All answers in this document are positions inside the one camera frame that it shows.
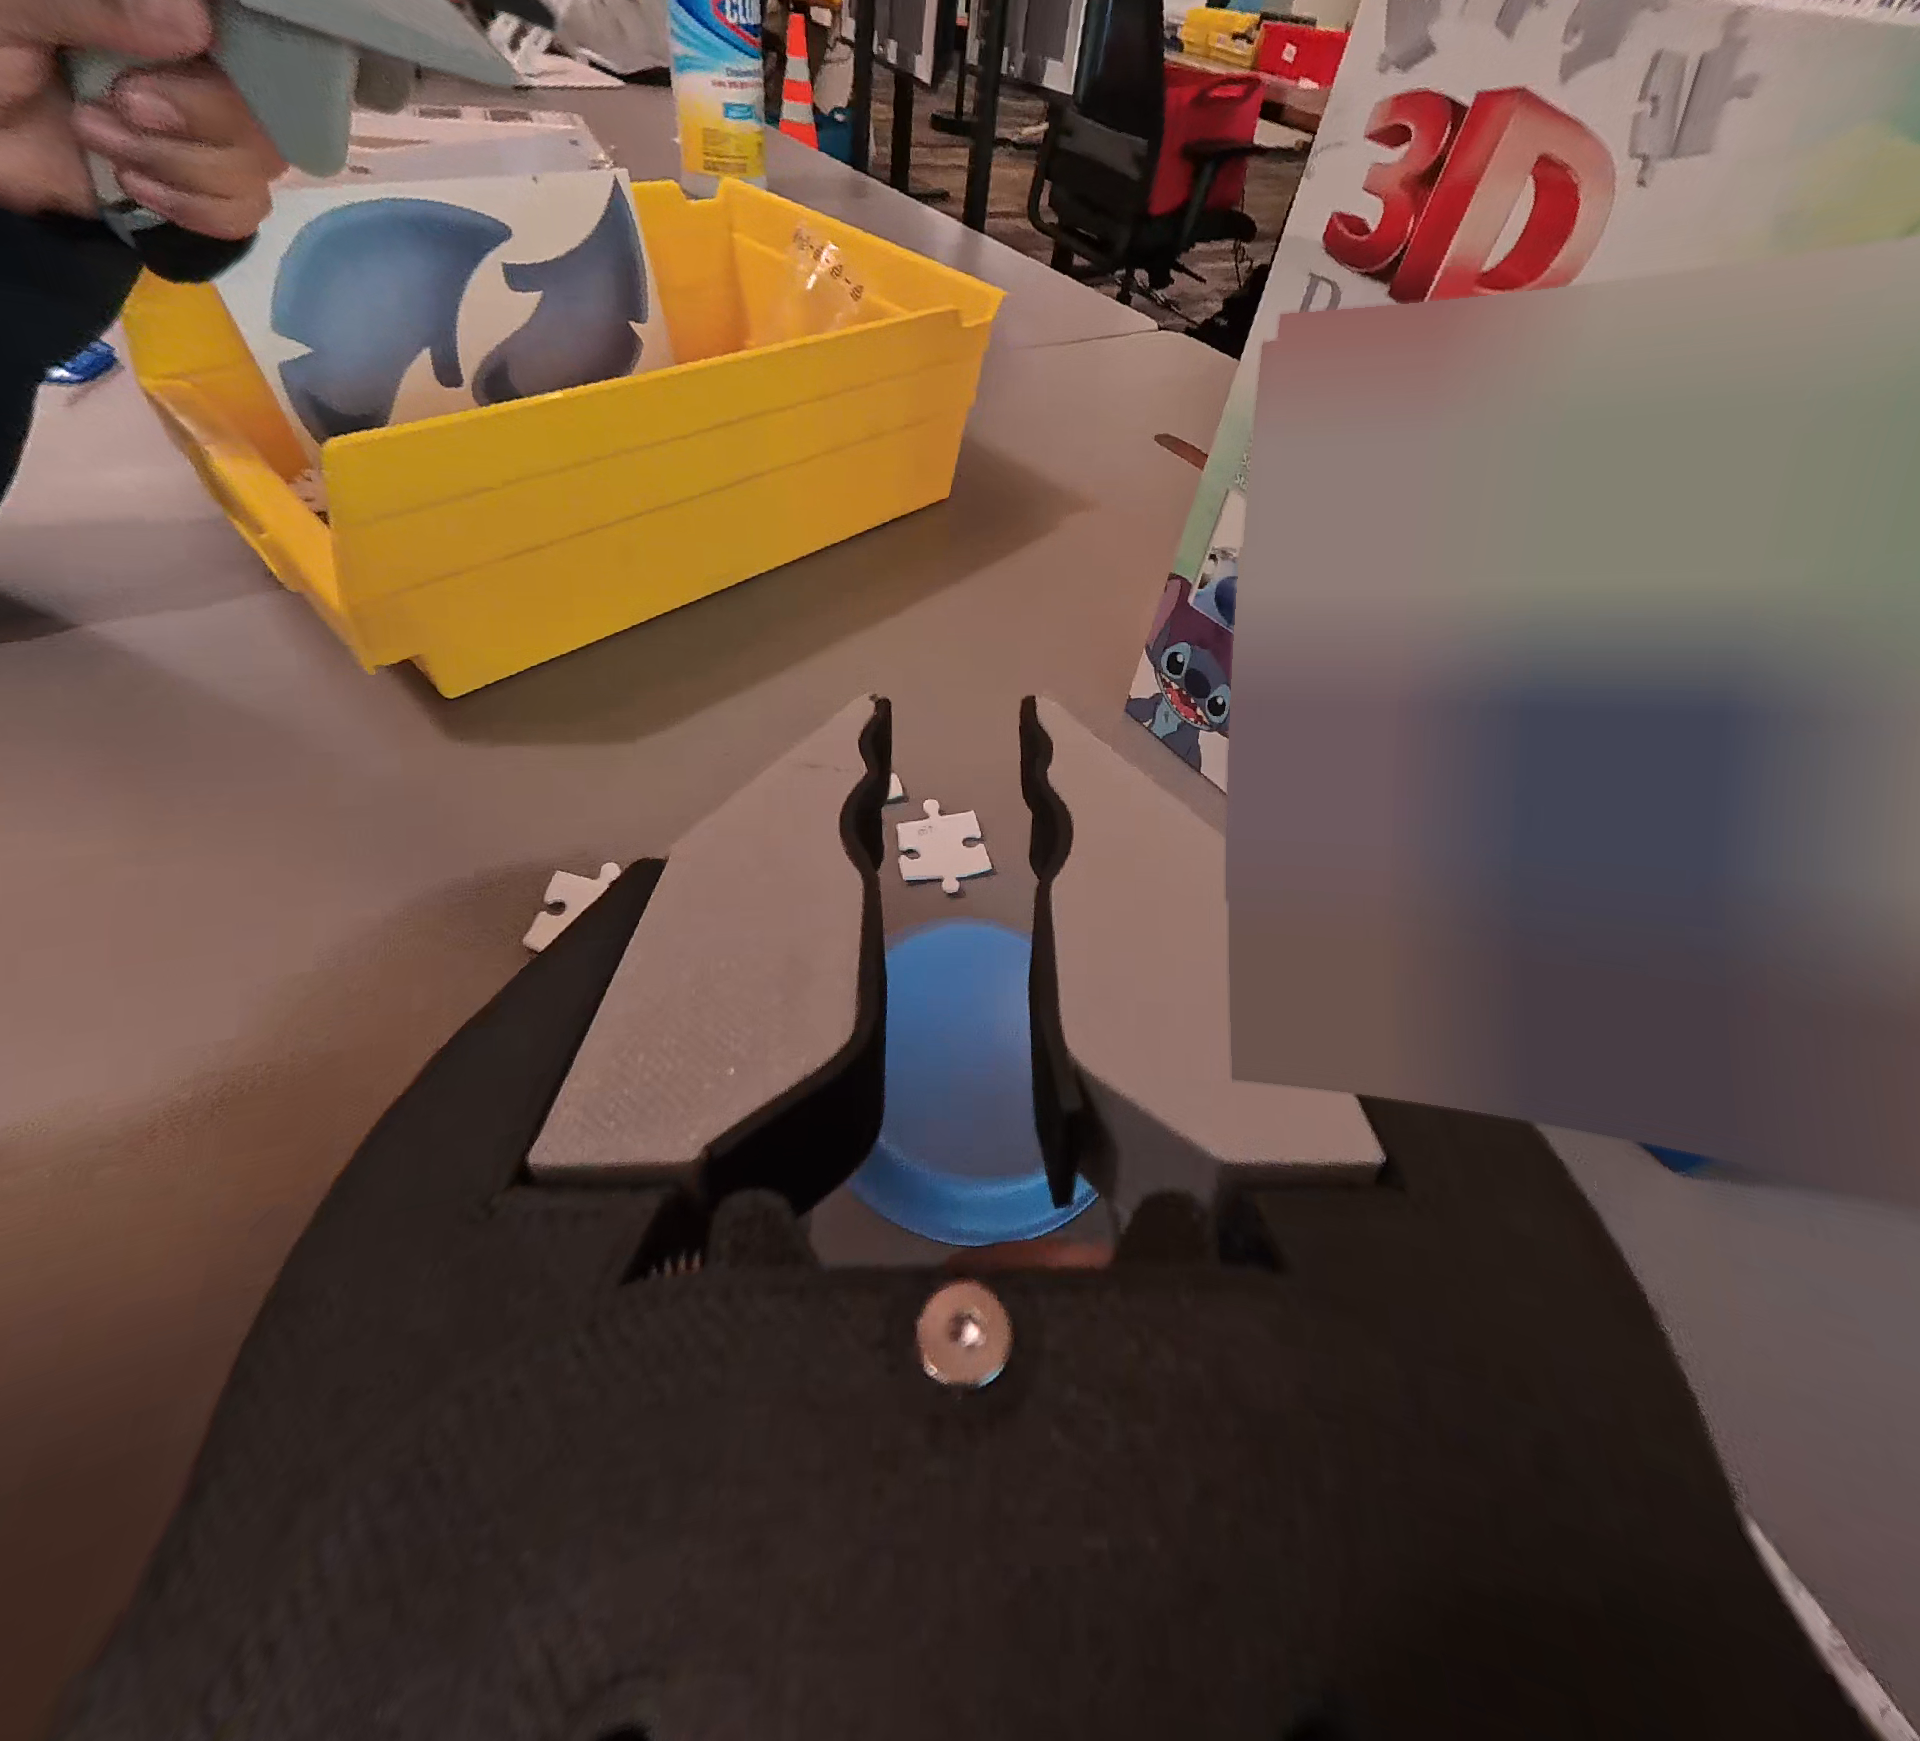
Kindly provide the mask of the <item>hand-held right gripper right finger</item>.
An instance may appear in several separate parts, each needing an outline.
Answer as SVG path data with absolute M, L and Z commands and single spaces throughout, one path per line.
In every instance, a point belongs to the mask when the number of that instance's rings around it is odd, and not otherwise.
M 1349 1093 L 1235 1080 L 1226 846 L 1058 702 L 1019 705 L 1034 877 L 1029 1038 L 1048 1197 L 1377 1182 Z

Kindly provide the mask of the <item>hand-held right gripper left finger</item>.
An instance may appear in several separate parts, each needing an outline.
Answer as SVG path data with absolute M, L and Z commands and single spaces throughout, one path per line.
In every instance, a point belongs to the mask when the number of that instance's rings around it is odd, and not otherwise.
M 892 709 L 857 696 L 666 856 L 526 1157 L 805 1215 L 877 1146 Z

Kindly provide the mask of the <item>blue ear cutout sheet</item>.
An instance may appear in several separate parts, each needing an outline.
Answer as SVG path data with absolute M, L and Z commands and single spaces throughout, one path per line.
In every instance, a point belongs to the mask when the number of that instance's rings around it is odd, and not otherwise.
M 678 357 L 607 164 L 281 193 L 214 289 L 310 458 Z

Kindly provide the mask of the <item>person's left forearm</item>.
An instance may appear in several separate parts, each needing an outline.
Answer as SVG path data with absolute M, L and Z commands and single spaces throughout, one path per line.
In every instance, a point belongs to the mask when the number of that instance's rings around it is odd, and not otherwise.
M 208 283 L 252 247 L 174 224 L 122 241 L 95 218 L 2 213 L 2 490 L 16 477 L 43 374 L 117 320 L 141 273 Z

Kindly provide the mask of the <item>printed cardboard puzzle box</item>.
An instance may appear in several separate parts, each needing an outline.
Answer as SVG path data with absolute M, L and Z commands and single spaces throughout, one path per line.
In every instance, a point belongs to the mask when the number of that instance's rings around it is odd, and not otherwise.
M 1359 0 L 1128 716 L 1224 793 L 1261 349 L 1285 316 L 1914 239 L 1916 13 Z

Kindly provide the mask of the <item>person's left hand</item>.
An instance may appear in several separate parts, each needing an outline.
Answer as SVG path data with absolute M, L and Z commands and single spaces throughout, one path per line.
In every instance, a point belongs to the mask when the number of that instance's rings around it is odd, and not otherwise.
M 165 223 L 249 239 L 287 172 L 211 61 L 207 0 L 2 0 L 2 202 L 95 215 L 89 159 Z

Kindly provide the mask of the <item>cleaning wipes canister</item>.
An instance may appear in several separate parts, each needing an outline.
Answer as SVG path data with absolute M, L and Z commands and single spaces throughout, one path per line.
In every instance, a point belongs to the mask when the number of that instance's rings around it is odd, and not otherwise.
M 762 0 L 667 0 L 667 33 L 684 193 L 762 187 Z

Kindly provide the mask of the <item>blue round plastic stand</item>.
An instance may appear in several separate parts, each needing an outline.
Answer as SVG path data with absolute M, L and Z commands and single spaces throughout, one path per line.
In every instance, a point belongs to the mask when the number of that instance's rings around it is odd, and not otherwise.
M 1050 1197 L 1034 1117 L 1030 943 L 980 919 L 889 944 L 882 1119 L 849 1187 L 882 1221 L 946 1248 L 1039 1240 L 1097 1202 Z

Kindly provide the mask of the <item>clear plastic bag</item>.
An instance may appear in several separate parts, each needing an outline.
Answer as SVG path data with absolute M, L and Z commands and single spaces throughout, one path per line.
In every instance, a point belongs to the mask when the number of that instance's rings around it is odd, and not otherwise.
M 869 283 L 842 242 L 813 223 L 794 224 L 771 303 L 774 340 L 831 337 L 866 319 Z

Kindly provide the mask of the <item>white cardboard tray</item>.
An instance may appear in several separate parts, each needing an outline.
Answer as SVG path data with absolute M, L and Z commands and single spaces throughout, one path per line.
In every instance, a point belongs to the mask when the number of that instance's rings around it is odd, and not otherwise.
M 611 156 L 572 112 L 515 102 L 412 102 L 353 109 L 346 185 L 456 181 L 610 169 Z

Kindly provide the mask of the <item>yellow plastic bin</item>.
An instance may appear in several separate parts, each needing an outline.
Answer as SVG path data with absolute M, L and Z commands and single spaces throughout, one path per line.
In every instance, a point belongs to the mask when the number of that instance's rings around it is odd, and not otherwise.
M 751 185 L 631 193 L 682 361 L 334 440 L 324 514 L 214 290 L 136 283 L 126 350 L 169 440 L 361 667 L 468 696 L 948 498 L 1001 289 Z M 776 343 L 799 223 L 849 250 L 869 319 Z

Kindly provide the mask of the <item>black and red office chair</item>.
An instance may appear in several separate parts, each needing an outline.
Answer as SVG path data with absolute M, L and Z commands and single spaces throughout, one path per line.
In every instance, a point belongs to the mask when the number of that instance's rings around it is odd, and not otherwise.
M 1242 202 L 1264 81 L 1169 56 L 1164 4 L 1110 0 L 1092 74 L 1046 116 L 1027 193 L 1046 264 L 1113 283 L 1124 305 L 1164 289 L 1190 248 L 1255 237 Z

